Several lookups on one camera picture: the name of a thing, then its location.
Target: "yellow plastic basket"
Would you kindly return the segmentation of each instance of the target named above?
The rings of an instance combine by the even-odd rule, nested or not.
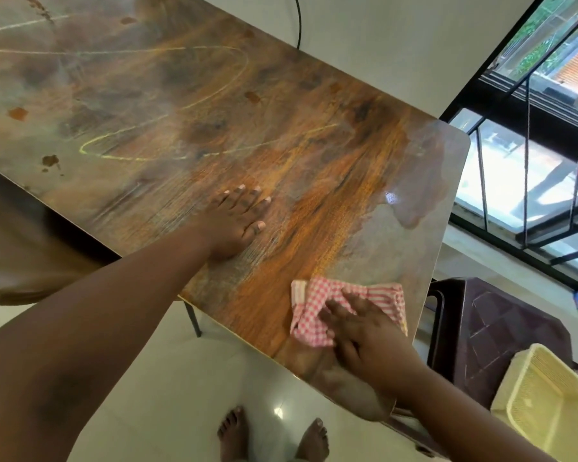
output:
[[[543,345],[514,356],[490,410],[559,462],[578,462],[578,375]]]

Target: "glossy tabletop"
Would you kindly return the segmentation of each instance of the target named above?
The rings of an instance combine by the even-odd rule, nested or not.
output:
[[[289,337],[290,283],[400,282],[413,337],[468,149],[202,0],[0,0],[0,173],[120,255],[261,185],[266,230],[183,296],[364,418],[389,403]]]

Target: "person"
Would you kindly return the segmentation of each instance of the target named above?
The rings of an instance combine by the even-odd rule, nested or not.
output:
[[[65,461],[77,436],[208,259],[238,255],[265,228],[270,198],[244,185],[215,197],[185,225],[30,307],[0,328],[0,462]],[[370,302],[345,293],[321,319],[342,365],[408,404],[453,460],[552,461],[429,370],[407,337]],[[242,407],[218,430],[221,461],[247,458]],[[329,454],[316,419],[296,458]]]

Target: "foot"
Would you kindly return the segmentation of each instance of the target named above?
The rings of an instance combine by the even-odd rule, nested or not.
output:
[[[327,440],[327,430],[324,422],[320,418],[304,431],[298,451],[295,453],[296,459],[307,460],[308,462],[324,462],[330,455],[330,447]]]
[[[248,459],[248,423],[242,407],[227,413],[216,435],[221,440],[221,462]]]

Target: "cleaning rag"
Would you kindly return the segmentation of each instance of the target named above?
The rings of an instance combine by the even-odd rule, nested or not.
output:
[[[291,335],[306,345],[311,347],[333,345],[332,339],[325,334],[327,326],[319,319],[319,312],[324,308],[326,300],[336,300],[355,314],[343,296],[342,289],[370,300],[407,335],[404,295],[400,284],[389,283],[366,287],[340,280],[314,277],[310,281],[294,280],[291,288],[293,309]]]

